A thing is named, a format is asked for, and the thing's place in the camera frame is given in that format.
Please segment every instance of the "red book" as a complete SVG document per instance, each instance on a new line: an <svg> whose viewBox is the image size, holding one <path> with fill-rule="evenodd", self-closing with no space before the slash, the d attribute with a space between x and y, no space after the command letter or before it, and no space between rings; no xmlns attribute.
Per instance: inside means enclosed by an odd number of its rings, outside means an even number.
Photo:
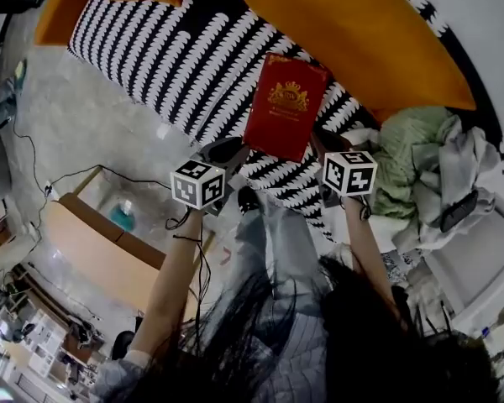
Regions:
<svg viewBox="0 0 504 403"><path fill-rule="evenodd" d="M267 53L243 142L251 149L301 162L329 73L306 61Z"/></svg>

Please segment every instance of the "gold emblem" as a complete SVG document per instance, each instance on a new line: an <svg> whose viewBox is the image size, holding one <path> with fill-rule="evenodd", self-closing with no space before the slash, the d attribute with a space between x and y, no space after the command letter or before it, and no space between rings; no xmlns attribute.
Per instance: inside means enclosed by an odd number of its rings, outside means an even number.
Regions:
<svg viewBox="0 0 504 403"><path fill-rule="evenodd" d="M286 86L277 82L276 88L270 89L268 100L281 107L306 112L309 102L307 95L308 91L301 92L301 86L296 82L286 82Z"/></svg>
<svg viewBox="0 0 504 403"><path fill-rule="evenodd" d="M282 55L269 55L269 65L272 63L289 63L291 58L287 58Z"/></svg>

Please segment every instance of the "sleeve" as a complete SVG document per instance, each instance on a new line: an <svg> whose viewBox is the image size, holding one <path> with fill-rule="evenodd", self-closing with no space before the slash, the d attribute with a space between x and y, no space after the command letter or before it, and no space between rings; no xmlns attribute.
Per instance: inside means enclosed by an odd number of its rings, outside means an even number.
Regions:
<svg viewBox="0 0 504 403"><path fill-rule="evenodd" d="M104 363L90 390L90 402L103 401L118 387L129 387L138 382L150 361L151 357L147 353L129 351L124 359Z"/></svg>

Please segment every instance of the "gray floor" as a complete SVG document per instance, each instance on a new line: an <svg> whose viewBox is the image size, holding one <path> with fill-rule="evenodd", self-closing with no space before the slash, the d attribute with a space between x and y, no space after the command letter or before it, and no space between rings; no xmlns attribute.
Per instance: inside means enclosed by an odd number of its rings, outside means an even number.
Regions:
<svg viewBox="0 0 504 403"><path fill-rule="evenodd" d="M39 183L44 186L46 181L95 164L109 166L135 179L168 181L169 172L193 150L188 139L173 128L164 140L159 139L156 132L161 125L160 116L134 104L120 86L76 60L63 47L33 46L38 17L39 10L13 17L0 61L0 79L11 75L22 57L28 58L16 130L34 140ZM29 221L37 225L38 209L44 198L35 185L30 142L15 137L12 124L1 135L13 176L13 193L9 198L12 216L19 226ZM58 182L57 193L71 191L85 176ZM168 192L155 185L123 183L118 177L105 174L89 187L84 197L93 205L109 189L112 195L105 194L105 204L123 198L132 200L139 218L135 232L160 248L165 239L165 219L181 213L179 206L168 199ZM110 342L118 332L131 329L136 312L110 300L77 274L46 240L45 223L41 231L43 241L25 260L45 276L46 279L31 272L41 285L64 306L91 320Z"/></svg>

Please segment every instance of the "black phone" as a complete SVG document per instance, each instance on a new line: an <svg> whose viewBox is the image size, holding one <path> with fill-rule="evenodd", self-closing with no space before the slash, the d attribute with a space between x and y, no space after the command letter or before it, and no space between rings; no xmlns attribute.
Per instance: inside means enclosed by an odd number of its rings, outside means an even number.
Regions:
<svg viewBox="0 0 504 403"><path fill-rule="evenodd" d="M478 191L474 190L463 200L446 209L441 217L440 231L446 233L468 217L475 210L477 202Z"/></svg>

